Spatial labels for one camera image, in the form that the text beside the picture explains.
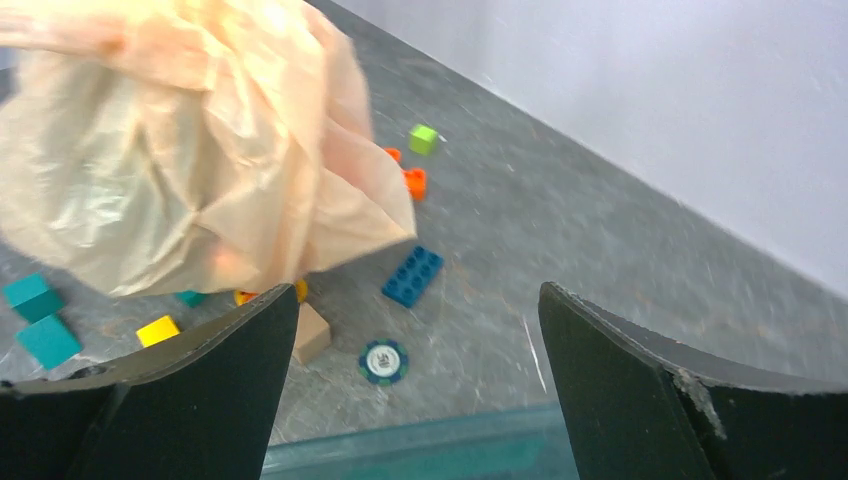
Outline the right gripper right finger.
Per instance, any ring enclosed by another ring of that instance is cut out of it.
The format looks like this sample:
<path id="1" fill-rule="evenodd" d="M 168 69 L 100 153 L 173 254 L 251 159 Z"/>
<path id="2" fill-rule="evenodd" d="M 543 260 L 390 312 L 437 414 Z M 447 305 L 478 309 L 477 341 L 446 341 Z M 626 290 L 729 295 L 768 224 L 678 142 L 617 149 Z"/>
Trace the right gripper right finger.
<path id="1" fill-rule="evenodd" d="M 538 315 L 583 479 L 843 479 L 847 389 L 727 360 L 556 283 Z"/>

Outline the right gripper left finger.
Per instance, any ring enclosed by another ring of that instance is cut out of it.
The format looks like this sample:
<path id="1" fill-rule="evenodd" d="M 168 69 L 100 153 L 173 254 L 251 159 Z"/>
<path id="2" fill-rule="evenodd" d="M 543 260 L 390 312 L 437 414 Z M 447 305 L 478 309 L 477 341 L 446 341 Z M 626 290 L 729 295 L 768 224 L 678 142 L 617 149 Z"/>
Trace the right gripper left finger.
<path id="1" fill-rule="evenodd" d="M 5 479 L 257 479 L 299 302 L 280 285 L 60 380 L 1 385 Z"/>

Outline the translucent orange plastic bag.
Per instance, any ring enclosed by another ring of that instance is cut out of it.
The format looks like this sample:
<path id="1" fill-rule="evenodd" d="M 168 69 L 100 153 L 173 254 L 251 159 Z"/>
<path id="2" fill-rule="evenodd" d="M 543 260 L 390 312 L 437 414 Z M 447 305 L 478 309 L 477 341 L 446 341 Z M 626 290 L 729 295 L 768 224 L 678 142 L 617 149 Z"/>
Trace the translucent orange plastic bag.
<path id="1" fill-rule="evenodd" d="M 263 292 L 416 236 L 306 2 L 5 1 L 1 43 L 1 237 L 101 293 Z"/>

